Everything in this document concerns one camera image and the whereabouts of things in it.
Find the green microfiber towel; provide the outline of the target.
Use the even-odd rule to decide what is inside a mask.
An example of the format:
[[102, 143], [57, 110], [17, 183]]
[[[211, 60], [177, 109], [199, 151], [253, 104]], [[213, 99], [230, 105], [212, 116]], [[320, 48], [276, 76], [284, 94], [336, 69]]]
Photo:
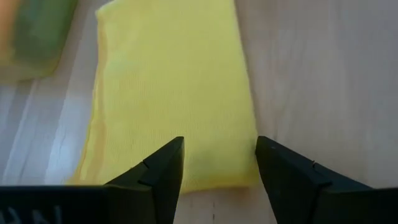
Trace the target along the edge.
[[14, 59], [34, 68], [52, 68], [65, 46], [78, 0], [21, 0]]

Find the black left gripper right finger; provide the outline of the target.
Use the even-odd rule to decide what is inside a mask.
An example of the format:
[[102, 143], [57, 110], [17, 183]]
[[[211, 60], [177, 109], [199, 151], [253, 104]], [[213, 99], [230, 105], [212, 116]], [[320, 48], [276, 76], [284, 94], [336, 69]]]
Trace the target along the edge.
[[398, 187], [374, 189], [265, 136], [255, 153], [277, 224], [398, 224]]

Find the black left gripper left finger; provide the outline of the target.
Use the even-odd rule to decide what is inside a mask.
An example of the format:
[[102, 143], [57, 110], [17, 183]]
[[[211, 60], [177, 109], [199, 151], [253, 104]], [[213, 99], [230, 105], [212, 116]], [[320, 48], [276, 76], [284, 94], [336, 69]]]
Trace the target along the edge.
[[179, 136], [104, 185], [0, 187], [0, 224], [172, 224], [183, 157]]

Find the orange microfiber towel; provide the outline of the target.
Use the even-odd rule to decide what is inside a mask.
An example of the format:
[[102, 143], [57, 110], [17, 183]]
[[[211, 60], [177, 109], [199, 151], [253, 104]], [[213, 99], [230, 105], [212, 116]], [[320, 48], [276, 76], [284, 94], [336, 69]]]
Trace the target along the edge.
[[20, 0], [0, 0], [0, 61], [8, 58], [11, 52], [13, 26]]

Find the yellow microfiber towel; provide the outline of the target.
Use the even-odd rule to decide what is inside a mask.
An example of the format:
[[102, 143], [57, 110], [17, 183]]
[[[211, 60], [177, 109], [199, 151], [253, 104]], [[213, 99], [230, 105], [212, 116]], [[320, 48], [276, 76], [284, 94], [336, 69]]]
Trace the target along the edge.
[[104, 184], [184, 138], [182, 193], [258, 183], [233, 0], [111, 0], [96, 12], [91, 119], [70, 184]]

